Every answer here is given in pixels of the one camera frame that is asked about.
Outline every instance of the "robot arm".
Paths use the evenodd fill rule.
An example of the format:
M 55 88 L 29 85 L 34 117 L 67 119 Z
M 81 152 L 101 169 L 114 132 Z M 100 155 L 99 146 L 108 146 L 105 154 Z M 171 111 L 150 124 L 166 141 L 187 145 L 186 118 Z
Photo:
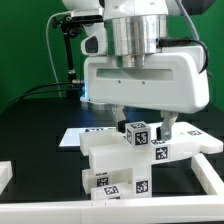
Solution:
M 176 117 L 173 114 L 195 113 L 207 105 L 207 60 L 203 48 L 175 44 L 170 47 L 180 40 L 169 40 L 170 46 L 164 44 L 168 36 L 167 16 L 183 13 L 176 0 L 63 2 L 74 9 L 74 21 L 85 25 L 88 18 L 88 24 L 95 23 L 84 26 L 89 37 L 82 42 L 82 52 L 89 57 L 85 62 L 86 94 L 82 101 L 161 110 L 168 124 L 162 127 L 162 136 L 171 130 Z M 189 5 L 189 0 L 183 1 L 186 10 L 200 11 L 198 4 L 191 2 Z M 201 11 L 213 2 L 201 1 Z

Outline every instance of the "white robot body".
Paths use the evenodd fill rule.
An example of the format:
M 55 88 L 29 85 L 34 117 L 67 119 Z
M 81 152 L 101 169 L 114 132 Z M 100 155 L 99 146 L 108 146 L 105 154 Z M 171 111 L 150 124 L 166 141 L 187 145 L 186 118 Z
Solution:
M 62 0 L 68 10 L 93 10 L 100 8 L 99 0 Z
M 106 0 L 104 21 L 145 15 L 167 15 L 165 0 Z

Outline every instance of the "black table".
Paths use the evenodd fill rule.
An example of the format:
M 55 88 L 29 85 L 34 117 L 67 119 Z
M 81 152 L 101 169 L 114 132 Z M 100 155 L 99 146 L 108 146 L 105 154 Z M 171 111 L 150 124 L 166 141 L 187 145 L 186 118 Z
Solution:
M 127 108 L 132 122 L 160 122 L 158 111 Z M 180 114 L 214 137 L 224 140 L 224 113 L 209 104 L 193 115 Z M 79 148 L 59 148 L 67 128 L 114 126 L 108 111 L 82 109 L 72 99 L 31 99 L 13 104 L 0 115 L 0 160 L 12 161 L 13 179 L 1 203 L 88 200 L 81 171 L 89 167 Z M 224 153 L 206 156 L 224 180 Z M 203 195 L 190 159 L 155 165 L 153 196 Z

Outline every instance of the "white block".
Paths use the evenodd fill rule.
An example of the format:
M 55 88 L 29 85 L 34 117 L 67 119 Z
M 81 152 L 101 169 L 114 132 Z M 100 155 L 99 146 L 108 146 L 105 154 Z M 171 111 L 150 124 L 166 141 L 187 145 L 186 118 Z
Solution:
M 224 183 L 203 154 L 192 158 L 191 167 L 208 195 L 224 196 Z
M 144 121 L 128 123 L 125 125 L 125 129 L 127 142 L 135 147 L 136 150 L 151 143 L 151 128 Z
M 108 200 L 108 199 L 129 199 L 134 198 L 132 184 L 119 183 L 104 187 L 93 188 L 91 190 L 91 199 Z
M 135 198 L 152 197 L 151 165 L 132 169 L 132 187 Z
M 0 194 L 3 192 L 8 182 L 12 178 L 12 165 L 11 162 L 0 163 Z
M 137 152 L 127 142 L 90 148 L 89 162 L 93 173 L 131 169 L 151 163 L 150 148 Z
M 156 128 L 159 126 L 161 123 L 150 124 L 152 137 L 156 136 Z M 123 136 L 120 137 L 121 143 L 109 145 L 98 143 L 100 146 L 89 148 L 90 167 L 94 173 L 111 172 L 183 160 L 200 152 L 211 154 L 223 151 L 221 141 L 188 123 L 175 123 L 172 132 L 171 140 L 157 142 L 156 138 L 152 138 L 151 144 L 138 152 L 123 141 Z M 98 138 L 98 141 L 103 142 L 103 137 Z
M 80 134 L 80 149 L 84 156 L 89 155 L 89 148 L 110 145 L 124 141 L 123 134 L 115 129 L 94 131 Z
M 91 169 L 82 171 L 82 182 L 86 194 L 90 194 L 91 189 L 99 187 L 99 185 L 104 186 L 122 182 L 131 183 L 131 181 L 131 170 L 121 170 L 97 175 L 95 175 Z

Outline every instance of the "green background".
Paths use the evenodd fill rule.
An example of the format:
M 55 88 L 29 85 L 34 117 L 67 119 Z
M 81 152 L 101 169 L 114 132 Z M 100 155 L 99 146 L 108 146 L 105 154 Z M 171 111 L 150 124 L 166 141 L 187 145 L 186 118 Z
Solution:
M 224 1 L 217 0 L 205 14 L 193 16 L 201 40 L 210 51 L 210 99 L 224 111 Z M 45 38 L 49 17 L 66 11 L 61 0 L 1 0 L 0 7 L 0 112 L 15 97 L 28 89 L 54 82 Z M 182 17 L 169 18 L 170 36 L 191 35 Z M 79 76 L 83 76 L 84 57 L 80 40 L 72 40 L 74 63 Z M 67 64 L 60 29 L 50 29 L 50 43 L 60 81 L 67 81 Z

